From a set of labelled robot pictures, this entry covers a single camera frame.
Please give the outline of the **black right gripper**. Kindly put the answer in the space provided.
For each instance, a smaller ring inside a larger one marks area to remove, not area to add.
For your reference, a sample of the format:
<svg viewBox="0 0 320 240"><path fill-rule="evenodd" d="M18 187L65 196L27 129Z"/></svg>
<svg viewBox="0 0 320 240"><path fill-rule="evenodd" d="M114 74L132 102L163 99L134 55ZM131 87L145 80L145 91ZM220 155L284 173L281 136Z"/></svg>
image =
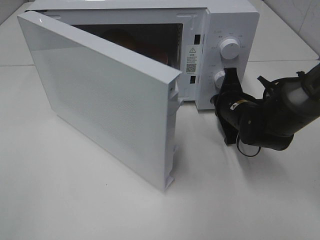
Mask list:
<svg viewBox="0 0 320 240"><path fill-rule="evenodd" d="M214 96L215 113L218 118L217 127L226 145L236 144L242 115L249 108L255 107L251 99L229 92L243 93L236 67L223 69L225 76L219 90Z"/></svg>

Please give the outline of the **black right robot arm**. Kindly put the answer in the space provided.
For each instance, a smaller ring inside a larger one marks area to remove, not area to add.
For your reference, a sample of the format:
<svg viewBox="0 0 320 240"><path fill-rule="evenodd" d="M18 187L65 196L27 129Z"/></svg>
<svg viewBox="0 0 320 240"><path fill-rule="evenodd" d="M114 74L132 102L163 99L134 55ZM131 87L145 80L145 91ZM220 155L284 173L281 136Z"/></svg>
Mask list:
<svg viewBox="0 0 320 240"><path fill-rule="evenodd" d="M283 151L294 134L320 116L320 66L297 72L296 77L268 81L257 99L242 89L235 67L225 68L219 93L210 102L222 127L227 145L244 143Z"/></svg>

